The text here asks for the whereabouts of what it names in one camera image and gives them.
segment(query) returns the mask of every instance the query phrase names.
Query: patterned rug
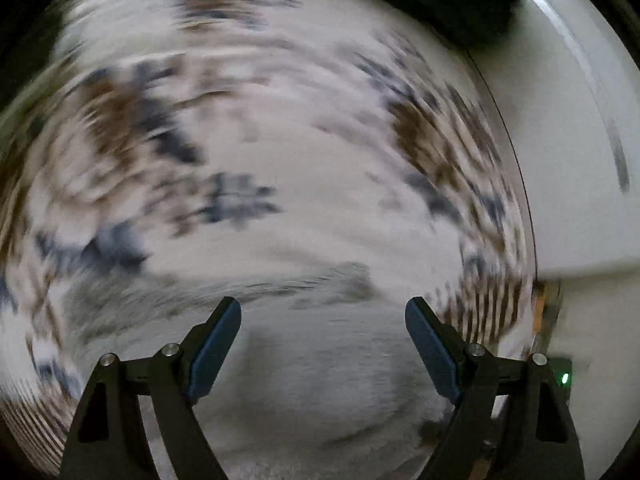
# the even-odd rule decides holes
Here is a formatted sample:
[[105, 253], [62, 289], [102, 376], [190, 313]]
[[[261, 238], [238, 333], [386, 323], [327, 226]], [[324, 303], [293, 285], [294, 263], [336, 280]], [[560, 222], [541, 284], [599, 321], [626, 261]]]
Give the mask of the patterned rug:
[[402, 306], [491, 349], [530, 322], [463, 59], [379, 0], [56, 5], [0, 117], [0, 407], [29, 459], [58, 470], [101, 353], [151, 354], [232, 294], [246, 326], [196, 412], [230, 476], [417, 470], [447, 409]]

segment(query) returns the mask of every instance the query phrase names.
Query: blue gripper pad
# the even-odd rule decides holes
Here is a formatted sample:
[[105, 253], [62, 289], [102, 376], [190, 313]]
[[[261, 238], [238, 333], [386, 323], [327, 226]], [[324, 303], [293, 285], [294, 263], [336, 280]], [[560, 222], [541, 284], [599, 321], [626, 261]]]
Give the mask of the blue gripper pad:
[[191, 376], [187, 396], [192, 404], [200, 397], [209, 395], [216, 377], [222, 368], [242, 321], [240, 303], [233, 300], [225, 313], [204, 341], [191, 363]]
[[462, 395], [456, 364], [414, 300], [406, 304], [404, 322], [436, 391], [455, 404]]

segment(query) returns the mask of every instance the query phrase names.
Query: white cabinet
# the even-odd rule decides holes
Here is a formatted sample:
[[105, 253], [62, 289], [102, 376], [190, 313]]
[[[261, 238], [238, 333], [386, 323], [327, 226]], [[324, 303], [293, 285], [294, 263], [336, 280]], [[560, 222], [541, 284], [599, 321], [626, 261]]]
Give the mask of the white cabinet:
[[640, 72], [603, 17], [523, 0], [506, 40], [472, 57], [520, 164], [539, 276], [640, 264]]

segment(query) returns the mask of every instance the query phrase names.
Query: silver bolt head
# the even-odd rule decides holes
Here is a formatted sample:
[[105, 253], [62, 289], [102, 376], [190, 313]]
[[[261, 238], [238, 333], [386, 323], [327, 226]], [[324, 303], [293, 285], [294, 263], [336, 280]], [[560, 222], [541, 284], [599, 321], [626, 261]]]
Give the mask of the silver bolt head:
[[160, 350], [165, 357], [172, 357], [180, 351], [180, 345], [178, 343], [167, 343]]
[[102, 366], [110, 366], [114, 363], [115, 360], [116, 360], [116, 354], [112, 354], [111, 352], [108, 352], [107, 354], [100, 357], [100, 364]]
[[466, 348], [473, 357], [482, 357], [486, 353], [484, 346], [480, 343], [471, 343]]
[[538, 366], [546, 365], [546, 357], [542, 354], [533, 354], [532, 359], [533, 362], [535, 362], [535, 364], [537, 364]]

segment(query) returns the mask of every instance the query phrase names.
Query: white wall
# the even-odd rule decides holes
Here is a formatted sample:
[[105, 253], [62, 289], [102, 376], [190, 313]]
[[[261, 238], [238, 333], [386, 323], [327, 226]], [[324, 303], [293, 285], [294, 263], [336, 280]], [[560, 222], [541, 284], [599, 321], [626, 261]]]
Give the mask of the white wall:
[[570, 411], [595, 480], [640, 418], [640, 270], [567, 280], [563, 290], [548, 354], [574, 361]]

